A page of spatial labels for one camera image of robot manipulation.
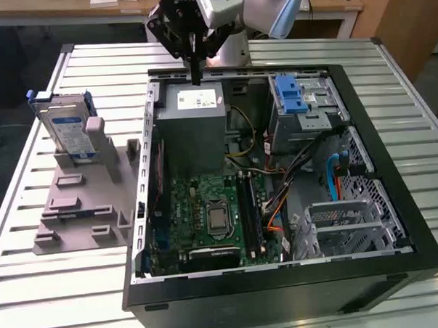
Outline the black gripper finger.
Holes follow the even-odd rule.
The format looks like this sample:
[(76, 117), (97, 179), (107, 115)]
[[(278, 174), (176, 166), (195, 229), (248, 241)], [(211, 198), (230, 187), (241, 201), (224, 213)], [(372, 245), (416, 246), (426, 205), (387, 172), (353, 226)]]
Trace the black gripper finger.
[(193, 85), (198, 85), (198, 65), (195, 59), (195, 52), (192, 50), (188, 34), (178, 34), (165, 21), (165, 14), (160, 4), (149, 13), (146, 22), (148, 30), (155, 36), (163, 47), (173, 58), (182, 59), (190, 71), (190, 78)]
[(208, 33), (207, 27), (196, 29), (195, 31), (195, 65), (196, 65), (196, 81), (199, 86), (201, 81), (201, 67), (204, 67), (204, 62), (207, 58), (212, 58), (221, 48), (222, 44), (227, 40), (227, 37), (232, 32), (232, 23), (227, 23), (219, 28), (213, 29)]

